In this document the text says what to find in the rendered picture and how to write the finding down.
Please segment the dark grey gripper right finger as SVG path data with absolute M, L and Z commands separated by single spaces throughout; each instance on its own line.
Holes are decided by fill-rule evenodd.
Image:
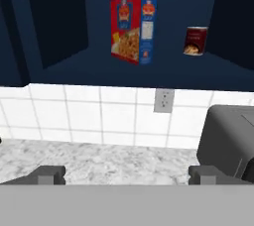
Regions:
M 248 184 L 248 181 L 228 176 L 214 166 L 190 166 L 189 185 Z

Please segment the red and blue food box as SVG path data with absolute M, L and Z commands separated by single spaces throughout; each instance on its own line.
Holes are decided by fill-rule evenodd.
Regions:
M 135 64 L 152 61 L 157 0 L 111 0 L 111 54 Z

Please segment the grey wall socket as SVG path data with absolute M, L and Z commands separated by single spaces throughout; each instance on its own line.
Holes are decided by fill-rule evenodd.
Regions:
M 171 113 L 173 110 L 175 91 L 173 89 L 157 88 L 155 91 L 154 111 Z

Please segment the dark blue wall cabinet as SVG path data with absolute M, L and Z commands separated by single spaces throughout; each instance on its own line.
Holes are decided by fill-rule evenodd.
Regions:
M 254 92 L 254 0 L 0 0 L 0 86 Z

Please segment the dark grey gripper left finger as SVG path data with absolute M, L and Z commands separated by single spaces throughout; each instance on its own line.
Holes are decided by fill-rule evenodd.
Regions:
M 39 166 L 25 176 L 5 181 L 5 184 L 65 185 L 65 166 Z

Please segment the dark red food can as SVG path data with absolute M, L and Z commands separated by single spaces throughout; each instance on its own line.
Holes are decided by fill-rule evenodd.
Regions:
M 204 53 L 208 27 L 187 27 L 184 54 L 202 56 Z

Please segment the dark blue cabinet door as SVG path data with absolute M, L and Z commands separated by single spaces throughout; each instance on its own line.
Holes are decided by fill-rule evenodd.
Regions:
M 0 0 L 0 85 L 45 81 L 29 0 Z

